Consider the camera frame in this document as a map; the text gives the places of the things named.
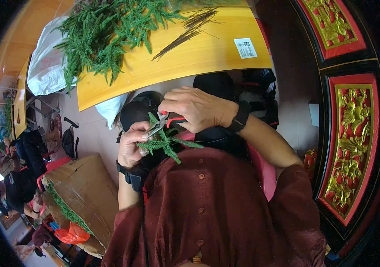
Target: white label sticker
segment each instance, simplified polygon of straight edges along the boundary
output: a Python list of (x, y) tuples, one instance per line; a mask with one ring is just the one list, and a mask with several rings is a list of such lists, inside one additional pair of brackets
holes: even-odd
[(252, 45), (251, 39), (241, 38), (235, 39), (234, 43), (236, 44), (237, 50), (239, 51), (241, 59), (256, 58), (257, 53), (255, 48)]

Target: smartwatch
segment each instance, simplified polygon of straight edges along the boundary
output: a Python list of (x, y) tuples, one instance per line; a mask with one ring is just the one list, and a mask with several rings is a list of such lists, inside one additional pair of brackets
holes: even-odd
[(127, 168), (120, 165), (117, 160), (116, 165), (118, 167), (118, 172), (125, 175), (125, 181), (132, 186), (132, 189), (135, 192), (141, 192), (150, 171), (148, 169), (142, 168), (140, 165), (137, 165), (128, 170)]
[(251, 105), (246, 101), (240, 101), (239, 110), (237, 111), (236, 116), (231, 121), (229, 127), (225, 128), (231, 133), (240, 132), (246, 125), (246, 121), (249, 117), (249, 112), (251, 111)]

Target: red pliers handle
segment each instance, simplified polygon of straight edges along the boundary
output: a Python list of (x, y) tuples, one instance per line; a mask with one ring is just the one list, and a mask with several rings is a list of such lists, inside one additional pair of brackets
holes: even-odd
[[(168, 112), (166, 112), (165, 110), (162, 111), (162, 115), (167, 115), (167, 114), (168, 114)], [(176, 117), (176, 118), (168, 119), (168, 122), (166, 123), (166, 128), (169, 128), (171, 122), (183, 123), (183, 122), (187, 122), (187, 120), (184, 117)]]

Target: yellow wooden table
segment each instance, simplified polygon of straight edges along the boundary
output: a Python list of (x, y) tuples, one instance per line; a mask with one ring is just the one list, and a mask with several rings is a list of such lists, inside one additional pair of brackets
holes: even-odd
[(29, 56), (18, 75), (18, 89), (17, 95), (14, 100), (14, 132), (15, 138), (18, 138), (27, 128), (26, 121), (26, 84), (27, 84), (27, 71), (29, 67), (31, 56)]
[[(184, 15), (199, 8), (185, 9)], [(208, 23), (202, 32), (191, 40), (167, 52), (159, 61), (151, 61), (185, 29), (182, 21), (168, 23), (167, 29), (162, 27), (150, 33), (153, 54), (145, 47), (137, 47), (124, 55), (122, 71), (118, 79), (108, 86), (103, 75), (83, 73), (77, 83), (77, 99), (79, 110), (131, 92), (145, 86), (176, 78), (188, 77), (210, 72), (271, 68), (272, 62), (266, 43), (258, 27), (257, 21), (249, 7), (219, 7), (214, 19), (222, 24)], [(250, 38), (257, 57), (242, 59), (234, 40)]]

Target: black bag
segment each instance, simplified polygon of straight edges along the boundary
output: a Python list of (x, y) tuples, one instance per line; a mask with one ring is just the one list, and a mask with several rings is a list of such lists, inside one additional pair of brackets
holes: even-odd
[(65, 151), (65, 154), (76, 160), (78, 158), (77, 154), (77, 144), (79, 143), (79, 137), (76, 138), (76, 146), (74, 145), (74, 135), (73, 135), (73, 126), (70, 126), (68, 130), (62, 135), (62, 148)]

